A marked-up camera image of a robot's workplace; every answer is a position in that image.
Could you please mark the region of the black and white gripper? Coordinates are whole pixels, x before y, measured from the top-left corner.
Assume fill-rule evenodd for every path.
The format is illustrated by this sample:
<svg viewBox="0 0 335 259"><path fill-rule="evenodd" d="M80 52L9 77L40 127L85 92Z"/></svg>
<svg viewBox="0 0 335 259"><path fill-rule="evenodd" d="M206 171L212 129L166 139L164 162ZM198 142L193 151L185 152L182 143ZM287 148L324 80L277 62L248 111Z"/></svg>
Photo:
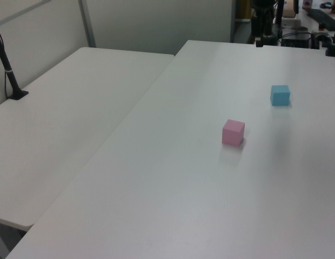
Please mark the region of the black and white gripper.
<svg viewBox="0 0 335 259"><path fill-rule="evenodd" d="M272 35L275 0L250 0L252 9L256 16L251 19L251 34L253 37L261 36L261 18L267 18L264 25L264 35Z"/></svg>

